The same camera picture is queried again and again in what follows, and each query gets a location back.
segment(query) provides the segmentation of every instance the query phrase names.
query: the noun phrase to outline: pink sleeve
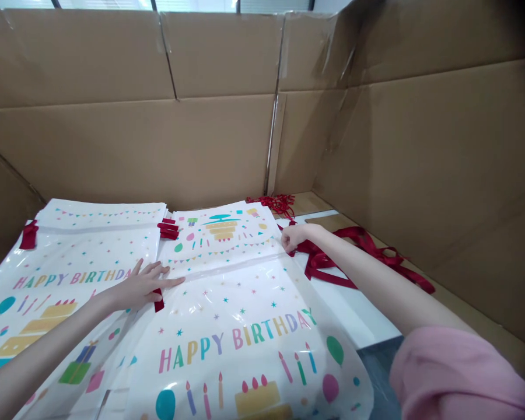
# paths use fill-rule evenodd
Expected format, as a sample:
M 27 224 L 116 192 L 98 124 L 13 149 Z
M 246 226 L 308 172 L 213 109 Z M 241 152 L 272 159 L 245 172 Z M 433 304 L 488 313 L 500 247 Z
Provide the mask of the pink sleeve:
M 525 381 L 490 343 L 465 331 L 414 330 L 390 383 L 403 419 L 525 419 Z

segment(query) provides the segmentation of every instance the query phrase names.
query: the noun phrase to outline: right hand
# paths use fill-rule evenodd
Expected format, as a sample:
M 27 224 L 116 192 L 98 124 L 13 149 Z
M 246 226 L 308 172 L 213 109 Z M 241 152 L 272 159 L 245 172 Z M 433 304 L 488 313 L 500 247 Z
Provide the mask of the right hand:
M 282 246 L 286 254 L 294 251 L 301 242 L 309 239 L 311 234 L 319 229 L 322 227 L 313 223 L 285 227 L 282 231 Z
M 158 279 L 160 274 L 167 274 L 169 267 L 162 266 L 161 261 L 148 264 L 140 272 L 144 259 L 140 258 L 132 274 L 119 284 L 102 291 L 97 296 L 104 297 L 112 311 L 130 307 L 141 308 L 148 302 L 159 302 L 162 297 L 153 291 L 161 288 L 171 288 L 185 281 L 185 277 L 177 279 Z

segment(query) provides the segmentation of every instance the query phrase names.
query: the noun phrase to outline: cardboard box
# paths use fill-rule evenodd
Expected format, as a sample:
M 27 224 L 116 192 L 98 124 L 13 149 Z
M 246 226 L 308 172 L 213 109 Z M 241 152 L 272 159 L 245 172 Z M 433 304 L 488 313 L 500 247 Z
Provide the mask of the cardboard box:
M 0 10 L 0 259 L 52 197 L 185 210 L 313 190 L 524 373 L 524 28 L 500 0 Z

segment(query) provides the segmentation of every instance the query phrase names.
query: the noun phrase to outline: red ribbon bundle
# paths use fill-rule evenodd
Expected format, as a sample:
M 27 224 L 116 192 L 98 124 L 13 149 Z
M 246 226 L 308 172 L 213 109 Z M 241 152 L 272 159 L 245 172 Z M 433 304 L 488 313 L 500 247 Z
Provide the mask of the red ribbon bundle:
M 157 224 L 157 226 L 159 227 L 161 238 L 176 240 L 179 237 L 179 227 L 175 224 L 175 220 L 163 219 L 161 223 Z M 153 292 L 163 297 L 161 289 L 155 289 Z M 154 302 L 153 306 L 156 309 L 156 312 L 161 311 L 165 307 L 163 299 L 159 302 Z
M 276 197 L 260 197 L 253 200 L 251 197 L 245 199 L 248 203 L 259 202 L 263 206 L 269 207 L 270 210 L 279 216 L 293 221 L 296 216 L 291 205 L 294 203 L 296 197 L 294 195 L 278 194 Z
M 35 249 L 38 230 L 39 227 L 37 226 L 36 220 L 26 225 L 23 228 L 22 244 L 19 246 L 19 248 L 23 250 Z
M 412 283 L 418 285 L 426 293 L 431 295 L 436 291 L 433 285 L 424 277 L 419 275 L 417 272 L 401 265 L 405 258 L 397 251 L 396 248 L 377 248 L 373 242 L 372 237 L 369 236 L 369 233 L 363 227 L 346 227 L 333 232 L 333 234 L 338 237 L 347 237 L 352 239 L 358 248 L 366 251 L 372 257 L 381 261 L 383 264 L 396 271 L 404 278 L 407 278 Z M 297 247 L 299 252 L 309 254 L 309 259 L 305 267 L 305 276 L 307 276 L 308 279 L 311 280 L 311 277 L 316 277 L 320 280 L 336 284 L 338 286 L 357 289 L 356 285 L 352 283 L 352 281 L 319 270 L 320 268 L 336 267 L 337 265 L 313 242 L 306 240 L 300 243 Z M 394 252 L 395 255 L 392 257 L 385 255 L 384 252 L 387 250 Z

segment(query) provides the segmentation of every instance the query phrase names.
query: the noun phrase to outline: birthday gift bag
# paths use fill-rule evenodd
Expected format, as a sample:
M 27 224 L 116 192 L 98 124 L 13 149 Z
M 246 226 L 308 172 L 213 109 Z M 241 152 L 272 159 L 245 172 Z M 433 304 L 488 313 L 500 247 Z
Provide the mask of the birthday gift bag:
M 242 203 L 173 218 L 185 223 L 181 241 L 160 253 L 189 274 L 138 321 L 125 418 L 368 418 L 368 374 L 279 246 L 270 211 Z
M 36 247 L 20 238 L 0 265 L 0 367 L 93 295 L 155 261 L 165 204 L 52 200 L 36 217 Z M 58 366 L 17 418 L 94 418 L 136 311 L 113 313 Z

